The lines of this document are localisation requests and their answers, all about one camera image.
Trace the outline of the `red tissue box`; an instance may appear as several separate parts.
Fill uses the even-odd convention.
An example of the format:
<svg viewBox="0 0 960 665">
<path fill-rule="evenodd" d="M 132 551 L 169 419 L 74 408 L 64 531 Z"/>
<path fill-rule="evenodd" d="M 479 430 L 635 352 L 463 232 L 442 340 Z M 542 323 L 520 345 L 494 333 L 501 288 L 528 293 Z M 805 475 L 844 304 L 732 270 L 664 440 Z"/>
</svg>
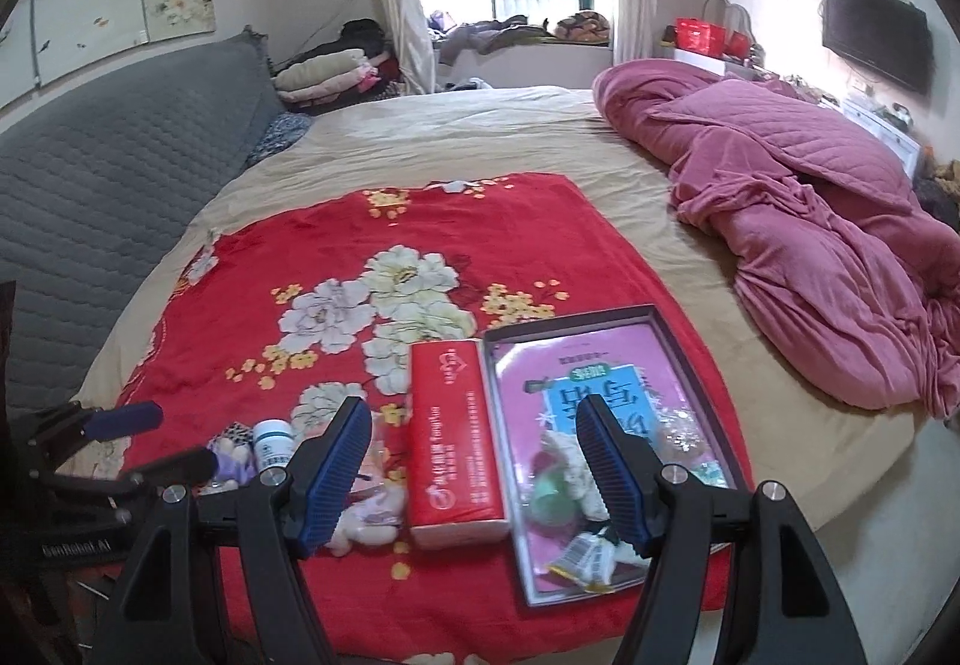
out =
<svg viewBox="0 0 960 665">
<path fill-rule="evenodd" d="M 425 551 L 488 545 L 511 532 L 480 343 L 410 346 L 407 522 Z"/>
</svg>

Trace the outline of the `dark tray with pink book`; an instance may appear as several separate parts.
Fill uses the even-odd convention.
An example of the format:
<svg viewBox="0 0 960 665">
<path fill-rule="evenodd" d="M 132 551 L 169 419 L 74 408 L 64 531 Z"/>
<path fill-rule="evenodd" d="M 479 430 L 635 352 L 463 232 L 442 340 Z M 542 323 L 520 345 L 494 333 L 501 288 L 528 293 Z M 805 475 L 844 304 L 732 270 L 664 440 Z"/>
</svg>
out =
<svg viewBox="0 0 960 665">
<path fill-rule="evenodd" d="M 654 305 L 490 328 L 482 353 L 529 605 L 640 585 L 669 517 L 659 475 L 747 481 L 718 399 Z"/>
</svg>

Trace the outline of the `green patterned tissue pack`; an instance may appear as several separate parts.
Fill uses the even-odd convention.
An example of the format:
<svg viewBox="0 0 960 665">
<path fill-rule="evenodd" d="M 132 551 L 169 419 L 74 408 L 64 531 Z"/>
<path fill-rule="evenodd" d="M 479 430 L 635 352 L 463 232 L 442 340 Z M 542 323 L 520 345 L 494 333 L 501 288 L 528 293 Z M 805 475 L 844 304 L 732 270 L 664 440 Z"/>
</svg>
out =
<svg viewBox="0 0 960 665">
<path fill-rule="evenodd" d="M 690 411 L 665 408 L 656 411 L 654 449 L 664 463 L 698 465 L 711 459 L 713 449 Z"/>
</svg>

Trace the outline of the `black television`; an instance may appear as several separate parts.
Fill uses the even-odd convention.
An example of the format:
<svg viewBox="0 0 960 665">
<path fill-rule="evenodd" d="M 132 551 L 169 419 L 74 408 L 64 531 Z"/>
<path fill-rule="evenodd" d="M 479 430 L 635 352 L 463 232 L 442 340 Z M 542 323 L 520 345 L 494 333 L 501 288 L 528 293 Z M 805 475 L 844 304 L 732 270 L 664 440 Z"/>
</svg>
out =
<svg viewBox="0 0 960 665">
<path fill-rule="evenodd" d="M 905 0 L 822 0 L 822 46 L 911 93 L 931 91 L 928 17 Z"/>
</svg>

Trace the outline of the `grey quilted headboard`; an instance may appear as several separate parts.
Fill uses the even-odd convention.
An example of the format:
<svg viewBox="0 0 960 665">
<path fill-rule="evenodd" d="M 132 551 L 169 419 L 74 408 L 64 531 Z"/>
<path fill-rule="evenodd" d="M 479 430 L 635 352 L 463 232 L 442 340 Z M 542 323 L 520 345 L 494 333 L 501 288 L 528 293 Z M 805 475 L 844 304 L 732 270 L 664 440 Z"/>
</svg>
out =
<svg viewBox="0 0 960 665">
<path fill-rule="evenodd" d="M 142 281 L 280 110 L 267 41 L 245 29 L 119 68 L 3 132 L 10 408 L 80 392 Z"/>
</svg>

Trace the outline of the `green egg sponge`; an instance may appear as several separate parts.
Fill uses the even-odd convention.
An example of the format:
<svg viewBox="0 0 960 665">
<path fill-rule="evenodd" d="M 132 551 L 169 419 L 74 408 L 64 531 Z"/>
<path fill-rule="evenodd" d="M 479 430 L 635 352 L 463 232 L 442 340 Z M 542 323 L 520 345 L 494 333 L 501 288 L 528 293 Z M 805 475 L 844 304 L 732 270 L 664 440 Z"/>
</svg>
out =
<svg viewBox="0 0 960 665">
<path fill-rule="evenodd" d="M 534 478 L 527 509 L 542 528 L 565 528 L 578 520 L 579 502 L 571 497 L 562 468 L 547 468 Z"/>
</svg>

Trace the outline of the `blue patterned pillow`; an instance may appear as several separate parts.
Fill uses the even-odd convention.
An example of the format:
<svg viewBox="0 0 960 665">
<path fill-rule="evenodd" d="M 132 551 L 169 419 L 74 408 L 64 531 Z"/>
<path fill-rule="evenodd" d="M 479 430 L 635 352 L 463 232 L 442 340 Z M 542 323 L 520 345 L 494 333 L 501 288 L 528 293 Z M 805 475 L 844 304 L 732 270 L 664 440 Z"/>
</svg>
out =
<svg viewBox="0 0 960 665">
<path fill-rule="evenodd" d="M 313 117 L 301 112 L 282 112 L 267 125 L 262 137 L 251 149 L 244 161 L 245 169 L 256 166 L 270 156 L 283 153 L 296 145 L 309 128 L 313 127 Z"/>
</svg>

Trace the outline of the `yellow packaged sponge wrapper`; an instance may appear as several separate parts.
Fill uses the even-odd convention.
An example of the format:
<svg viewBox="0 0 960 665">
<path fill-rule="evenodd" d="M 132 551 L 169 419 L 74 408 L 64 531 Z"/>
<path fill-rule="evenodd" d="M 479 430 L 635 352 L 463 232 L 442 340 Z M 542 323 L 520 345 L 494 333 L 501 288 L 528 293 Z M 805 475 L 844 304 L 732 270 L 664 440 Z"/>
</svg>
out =
<svg viewBox="0 0 960 665">
<path fill-rule="evenodd" d="M 607 527 L 576 535 L 547 566 L 547 574 L 588 594 L 607 594 L 620 580 L 642 579 L 647 569 L 649 561 Z"/>
</svg>

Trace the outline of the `purple plush doll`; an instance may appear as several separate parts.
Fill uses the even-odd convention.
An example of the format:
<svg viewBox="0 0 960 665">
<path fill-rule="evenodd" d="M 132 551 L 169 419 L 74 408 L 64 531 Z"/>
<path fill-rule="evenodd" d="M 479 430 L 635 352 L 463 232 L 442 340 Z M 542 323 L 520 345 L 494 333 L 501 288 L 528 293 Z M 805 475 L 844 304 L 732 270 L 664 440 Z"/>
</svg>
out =
<svg viewBox="0 0 960 665">
<path fill-rule="evenodd" d="M 206 483 L 203 492 L 206 495 L 235 491 L 251 483 L 256 476 L 256 465 L 252 457 L 251 445 L 247 442 L 236 442 L 226 436 L 210 442 L 208 449 L 212 450 L 217 461 L 217 468 L 213 478 Z"/>
</svg>

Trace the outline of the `white floral scrunchie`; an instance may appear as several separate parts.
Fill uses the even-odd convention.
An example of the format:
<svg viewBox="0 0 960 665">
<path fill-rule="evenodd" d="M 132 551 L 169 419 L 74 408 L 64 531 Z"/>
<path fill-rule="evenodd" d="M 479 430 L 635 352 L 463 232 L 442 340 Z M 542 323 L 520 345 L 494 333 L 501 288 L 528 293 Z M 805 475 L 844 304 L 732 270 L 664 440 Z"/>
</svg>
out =
<svg viewBox="0 0 960 665">
<path fill-rule="evenodd" d="M 540 436 L 540 444 L 542 449 L 558 463 L 566 492 L 578 504 L 584 518 L 589 522 L 608 520 L 607 507 L 587 465 L 578 438 L 574 434 L 548 429 Z"/>
</svg>

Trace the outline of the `red floral blanket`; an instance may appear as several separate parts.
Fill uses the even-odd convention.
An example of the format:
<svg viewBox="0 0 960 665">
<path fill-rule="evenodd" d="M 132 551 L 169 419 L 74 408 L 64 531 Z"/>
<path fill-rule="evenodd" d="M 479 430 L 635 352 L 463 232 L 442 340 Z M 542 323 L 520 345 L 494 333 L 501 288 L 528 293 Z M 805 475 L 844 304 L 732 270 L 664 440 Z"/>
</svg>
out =
<svg viewBox="0 0 960 665">
<path fill-rule="evenodd" d="M 189 262 L 122 400 L 163 407 L 128 465 L 240 421 L 319 428 L 348 397 L 371 406 L 386 484 L 410 488 L 409 356 L 493 328 L 651 304 L 740 431 L 718 366 L 652 266 L 551 174 L 368 188 L 220 234 Z M 410 541 L 319 555 L 302 568 L 327 636 L 347 655 L 475 655 L 509 663 L 622 634 L 636 594 L 532 608 L 506 543 L 427 553 Z"/>
</svg>

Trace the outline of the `pink item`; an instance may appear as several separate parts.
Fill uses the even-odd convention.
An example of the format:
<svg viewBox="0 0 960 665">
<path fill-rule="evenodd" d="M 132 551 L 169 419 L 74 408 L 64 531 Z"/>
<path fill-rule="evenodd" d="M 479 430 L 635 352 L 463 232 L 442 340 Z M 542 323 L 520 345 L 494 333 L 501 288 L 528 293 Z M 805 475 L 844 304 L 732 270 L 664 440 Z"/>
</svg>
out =
<svg viewBox="0 0 960 665">
<path fill-rule="evenodd" d="M 407 491 L 402 481 L 387 478 L 387 450 L 384 420 L 373 415 L 373 432 L 366 449 L 347 507 L 325 548 L 342 558 L 359 548 L 381 548 L 391 545 L 400 534 L 407 507 Z"/>
</svg>

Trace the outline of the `pink quilt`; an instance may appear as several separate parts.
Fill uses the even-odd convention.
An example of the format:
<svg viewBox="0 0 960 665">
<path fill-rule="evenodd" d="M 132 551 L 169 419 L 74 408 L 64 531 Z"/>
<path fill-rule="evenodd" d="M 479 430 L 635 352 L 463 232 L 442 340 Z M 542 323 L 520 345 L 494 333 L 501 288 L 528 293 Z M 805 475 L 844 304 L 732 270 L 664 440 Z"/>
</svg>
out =
<svg viewBox="0 0 960 665">
<path fill-rule="evenodd" d="M 596 78 L 620 137 L 669 166 L 677 220 L 736 257 L 734 291 L 776 350 L 844 405 L 958 413 L 958 234 L 900 161 L 780 82 L 641 59 Z"/>
</svg>

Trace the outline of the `beige bed sheet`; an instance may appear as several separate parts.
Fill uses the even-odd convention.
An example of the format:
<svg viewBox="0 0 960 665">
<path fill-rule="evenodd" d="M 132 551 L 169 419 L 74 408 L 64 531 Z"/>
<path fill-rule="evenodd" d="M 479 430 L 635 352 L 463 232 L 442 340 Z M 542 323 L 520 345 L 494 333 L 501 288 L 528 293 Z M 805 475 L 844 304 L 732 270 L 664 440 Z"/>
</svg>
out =
<svg viewBox="0 0 960 665">
<path fill-rule="evenodd" d="M 213 234 L 357 188 L 523 171 L 569 177 L 651 263 L 721 369 L 755 473 L 786 484 L 812 525 L 874 530 L 903 511 L 923 415 L 843 410 L 791 371 L 736 300 L 732 255 L 669 215 L 664 170 L 608 127 L 587 91 L 407 96 L 317 117 L 301 142 L 229 181 L 178 242 L 163 245 L 163 260 L 112 328 L 78 399 L 116 401 L 176 277 Z"/>
</svg>

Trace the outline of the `red gift bag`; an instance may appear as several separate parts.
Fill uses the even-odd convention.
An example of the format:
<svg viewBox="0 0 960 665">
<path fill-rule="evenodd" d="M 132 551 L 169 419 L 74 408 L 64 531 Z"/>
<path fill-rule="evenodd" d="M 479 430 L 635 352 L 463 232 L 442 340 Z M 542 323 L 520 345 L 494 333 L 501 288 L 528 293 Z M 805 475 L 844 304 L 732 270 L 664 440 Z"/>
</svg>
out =
<svg viewBox="0 0 960 665">
<path fill-rule="evenodd" d="M 747 8 L 729 0 L 704 0 L 698 16 L 674 21 L 675 47 L 713 59 L 750 59 L 757 45 Z"/>
</svg>

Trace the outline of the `white blue-band bottle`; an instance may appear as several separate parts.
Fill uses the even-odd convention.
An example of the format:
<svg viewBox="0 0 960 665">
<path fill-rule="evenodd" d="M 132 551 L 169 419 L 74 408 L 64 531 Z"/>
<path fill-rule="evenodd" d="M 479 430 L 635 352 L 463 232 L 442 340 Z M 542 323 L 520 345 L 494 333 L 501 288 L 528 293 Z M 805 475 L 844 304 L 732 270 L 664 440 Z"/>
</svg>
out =
<svg viewBox="0 0 960 665">
<path fill-rule="evenodd" d="M 285 467 L 295 453 L 295 434 L 285 420 L 262 420 L 252 428 L 252 454 L 259 473 Z"/>
</svg>

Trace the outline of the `clothes on window sill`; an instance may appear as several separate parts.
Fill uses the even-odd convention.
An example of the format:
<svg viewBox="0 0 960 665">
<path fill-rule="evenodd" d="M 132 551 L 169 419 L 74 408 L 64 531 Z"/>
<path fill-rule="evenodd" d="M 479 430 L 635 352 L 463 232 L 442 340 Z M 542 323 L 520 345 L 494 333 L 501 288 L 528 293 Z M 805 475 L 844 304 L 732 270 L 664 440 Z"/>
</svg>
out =
<svg viewBox="0 0 960 665">
<path fill-rule="evenodd" d="M 441 65 L 452 67 L 464 50 L 490 55 L 506 47 L 530 44 L 607 46 L 611 32 L 607 18 L 594 10 L 576 11 L 555 25 L 548 20 L 534 25 L 526 15 L 514 15 L 505 21 L 473 21 L 436 31 L 434 52 Z"/>
</svg>

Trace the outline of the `folded blankets pile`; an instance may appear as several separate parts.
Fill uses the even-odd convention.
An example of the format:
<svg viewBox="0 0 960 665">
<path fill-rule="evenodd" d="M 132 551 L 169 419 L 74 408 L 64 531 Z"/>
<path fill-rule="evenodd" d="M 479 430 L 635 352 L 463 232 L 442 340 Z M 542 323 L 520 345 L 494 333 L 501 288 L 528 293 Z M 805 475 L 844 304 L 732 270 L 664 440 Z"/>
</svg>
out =
<svg viewBox="0 0 960 665">
<path fill-rule="evenodd" d="M 400 68 L 386 31 L 370 18 L 348 21 L 337 39 L 291 59 L 275 73 L 286 109 L 319 116 L 400 93 Z"/>
</svg>

